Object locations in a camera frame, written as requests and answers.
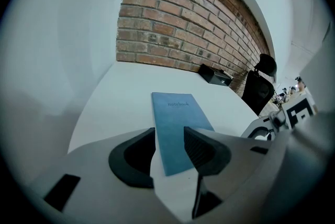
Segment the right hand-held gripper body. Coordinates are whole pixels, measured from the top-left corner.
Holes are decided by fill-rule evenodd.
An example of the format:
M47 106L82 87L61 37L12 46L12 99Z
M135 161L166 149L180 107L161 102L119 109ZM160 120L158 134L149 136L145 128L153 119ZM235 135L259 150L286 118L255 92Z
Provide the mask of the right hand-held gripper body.
M309 94L300 95L293 101L284 103L279 111L251 122L241 137L273 141L280 132L294 128L315 114L312 97Z

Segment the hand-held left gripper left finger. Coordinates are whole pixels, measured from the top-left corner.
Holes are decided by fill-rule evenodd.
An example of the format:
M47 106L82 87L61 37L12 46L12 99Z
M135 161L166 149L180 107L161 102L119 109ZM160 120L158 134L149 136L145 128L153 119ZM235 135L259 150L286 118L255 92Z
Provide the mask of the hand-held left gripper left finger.
M111 171L126 185L154 188L150 169L155 150L155 128L152 127L113 148L108 164Z

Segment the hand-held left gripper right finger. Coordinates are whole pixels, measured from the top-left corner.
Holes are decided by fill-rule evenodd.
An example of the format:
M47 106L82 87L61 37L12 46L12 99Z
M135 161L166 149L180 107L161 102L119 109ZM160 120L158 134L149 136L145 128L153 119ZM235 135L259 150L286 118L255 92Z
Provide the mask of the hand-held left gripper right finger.
M192 210L192 218L196 219L223 202L221 198L207 189L204 177L218 175L229 164L232 153L225 144L190 127L184 127L184 149L198 172Z

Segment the blue notebook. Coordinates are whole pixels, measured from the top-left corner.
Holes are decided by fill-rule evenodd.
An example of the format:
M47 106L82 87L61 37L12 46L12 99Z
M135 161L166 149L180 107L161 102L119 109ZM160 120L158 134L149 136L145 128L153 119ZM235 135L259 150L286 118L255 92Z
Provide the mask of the blue notebook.
M153 92L151 99L165 176L192 169L184 149L184 127L214 128L192 94Z

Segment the black office chair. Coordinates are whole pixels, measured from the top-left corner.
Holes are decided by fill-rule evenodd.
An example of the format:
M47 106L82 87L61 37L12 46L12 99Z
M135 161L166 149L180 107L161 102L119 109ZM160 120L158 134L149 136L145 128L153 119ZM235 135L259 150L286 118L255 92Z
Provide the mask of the black office chair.
M250 70L247 75L242 100L253 110L258 116L265 105L274 95L274 86L266 78L261 76L259 72L267 76L273 77L276 74L277 65L275 60L267 54L260 54L260 60Z

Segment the black box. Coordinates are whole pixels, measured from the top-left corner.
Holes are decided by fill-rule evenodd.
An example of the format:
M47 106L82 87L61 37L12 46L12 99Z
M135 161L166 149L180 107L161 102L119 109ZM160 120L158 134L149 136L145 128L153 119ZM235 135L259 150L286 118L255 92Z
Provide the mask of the black box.
M198 70L198 74L209 84L229 86L233 80L233 76L224 70L219 70L202 64Z

